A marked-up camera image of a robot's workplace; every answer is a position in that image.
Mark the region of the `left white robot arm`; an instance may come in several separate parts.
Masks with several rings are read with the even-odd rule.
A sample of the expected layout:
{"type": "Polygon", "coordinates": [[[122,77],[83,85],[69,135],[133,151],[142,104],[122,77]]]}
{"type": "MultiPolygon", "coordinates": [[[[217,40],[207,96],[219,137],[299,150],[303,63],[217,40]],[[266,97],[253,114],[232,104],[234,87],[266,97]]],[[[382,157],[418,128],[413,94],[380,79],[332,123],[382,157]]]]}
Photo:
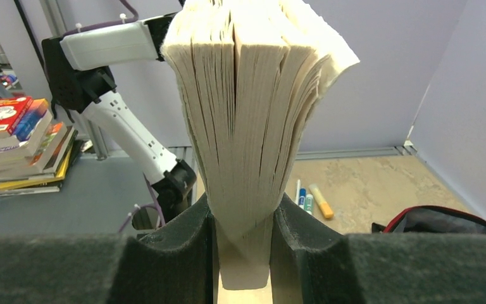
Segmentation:
{"type": "Polygon", "coordinates": [[[139,60],[163,61],[161,45],[173,14],[124,18],[103,26],[79,27],[41,43],[53,98],[100,128],[141,168],[159,226],[187,208],[194,169],[164,147],[132,113],[117,91],[110,66],[139,60]]]}

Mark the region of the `red backpack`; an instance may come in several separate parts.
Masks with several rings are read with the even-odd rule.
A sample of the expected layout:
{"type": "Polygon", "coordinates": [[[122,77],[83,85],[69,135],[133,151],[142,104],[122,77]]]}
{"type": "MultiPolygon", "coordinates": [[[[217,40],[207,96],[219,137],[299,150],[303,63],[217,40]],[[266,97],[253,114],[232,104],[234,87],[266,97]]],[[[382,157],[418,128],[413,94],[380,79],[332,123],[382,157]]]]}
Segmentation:
{"type": "Polygon", "coordinates": [[[388,224],[371,224],[372,233],[485,234],[486,220],[460,210],[435,205],[413,206],[398,213],[388,224]]]}

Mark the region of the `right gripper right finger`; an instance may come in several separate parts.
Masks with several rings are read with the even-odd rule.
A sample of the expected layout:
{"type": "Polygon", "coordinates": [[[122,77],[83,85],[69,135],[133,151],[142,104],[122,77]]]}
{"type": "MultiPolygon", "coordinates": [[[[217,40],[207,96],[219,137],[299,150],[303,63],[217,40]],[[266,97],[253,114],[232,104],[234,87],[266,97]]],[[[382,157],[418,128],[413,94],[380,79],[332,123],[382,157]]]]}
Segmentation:
{"type": "Polygon", "coordinates": [[[486,303],[486,235],[340,234],[284,197],[274,303],[486,303]]]}

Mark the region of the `green treehouse paperback book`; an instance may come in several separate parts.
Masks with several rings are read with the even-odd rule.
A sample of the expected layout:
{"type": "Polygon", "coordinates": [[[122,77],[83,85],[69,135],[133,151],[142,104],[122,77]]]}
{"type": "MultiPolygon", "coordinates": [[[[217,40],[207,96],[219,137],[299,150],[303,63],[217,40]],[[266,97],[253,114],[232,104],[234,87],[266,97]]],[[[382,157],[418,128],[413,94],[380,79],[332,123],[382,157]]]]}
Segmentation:
{"type": "Polygon", "coordinates": [[[304,1],[186,1],[161,52],[215,220],[222,286],[263,288],[302,133],[359,58],[304,1]]]}

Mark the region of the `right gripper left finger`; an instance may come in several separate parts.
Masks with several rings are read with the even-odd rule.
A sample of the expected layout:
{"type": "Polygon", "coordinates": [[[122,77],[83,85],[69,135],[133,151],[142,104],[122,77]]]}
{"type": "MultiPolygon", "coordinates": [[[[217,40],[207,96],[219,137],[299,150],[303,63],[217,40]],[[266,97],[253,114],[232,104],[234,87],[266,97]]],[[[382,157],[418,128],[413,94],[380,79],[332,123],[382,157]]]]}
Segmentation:
{"type": "Polygon", "coordinates": [[[141,239],[0,237],[0,303],[212,303],[210,223],[202,196],[141,239]]]}

